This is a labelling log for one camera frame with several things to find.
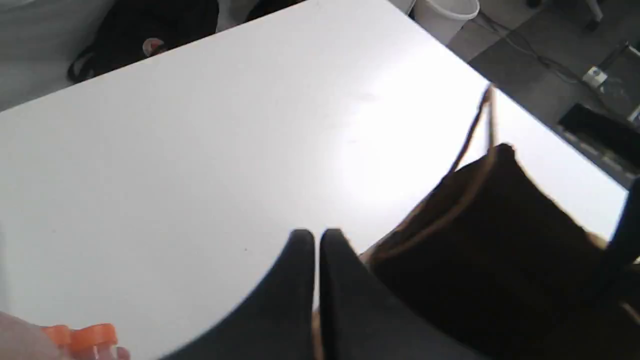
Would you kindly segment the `person's right hand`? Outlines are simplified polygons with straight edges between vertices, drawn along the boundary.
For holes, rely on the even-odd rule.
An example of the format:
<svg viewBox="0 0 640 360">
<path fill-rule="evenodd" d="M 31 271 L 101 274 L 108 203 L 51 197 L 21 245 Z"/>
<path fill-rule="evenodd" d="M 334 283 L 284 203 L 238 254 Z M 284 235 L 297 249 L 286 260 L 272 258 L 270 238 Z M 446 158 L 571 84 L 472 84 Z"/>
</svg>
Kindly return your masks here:
<svg viewBox="0 0 640 360">
<path fill-rule="evenodd" d="M 125 347 L 116 347 L 118 360 L 130 360 Z M 6 312 L 0 313 L 0 356 L 3 360 L 74 360 L 70 348 L 58 349 L 35 325 Z"/>
</svg>

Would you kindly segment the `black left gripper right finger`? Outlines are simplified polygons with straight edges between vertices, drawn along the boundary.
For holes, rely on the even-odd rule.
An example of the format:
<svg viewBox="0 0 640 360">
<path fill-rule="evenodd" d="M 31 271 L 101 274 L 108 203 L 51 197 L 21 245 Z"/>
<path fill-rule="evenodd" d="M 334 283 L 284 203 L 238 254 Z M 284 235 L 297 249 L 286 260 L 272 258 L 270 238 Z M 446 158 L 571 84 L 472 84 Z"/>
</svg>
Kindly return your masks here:
<svg viewBox="0 0 640 360">
<path fill-rule="evenodd" d="M 325 360 L 480 360 L 416 316 L 361 262 L 338 228 L 319 245 L 319 317 Z"/>
</svg>

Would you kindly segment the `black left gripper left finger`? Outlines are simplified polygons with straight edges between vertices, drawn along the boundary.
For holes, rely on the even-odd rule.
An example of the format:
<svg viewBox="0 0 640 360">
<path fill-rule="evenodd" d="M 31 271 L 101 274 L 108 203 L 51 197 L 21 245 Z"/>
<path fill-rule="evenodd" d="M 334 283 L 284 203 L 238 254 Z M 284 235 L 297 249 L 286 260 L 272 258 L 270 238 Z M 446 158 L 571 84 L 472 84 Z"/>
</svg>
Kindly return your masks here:
<svg viewBox="0 0 640 360">
<path fill-rule="evenodd" d="M 242 303 L 166 359 L 312 360 L 314 284 L 314 236 L 297 228 Z"/>
</svg>

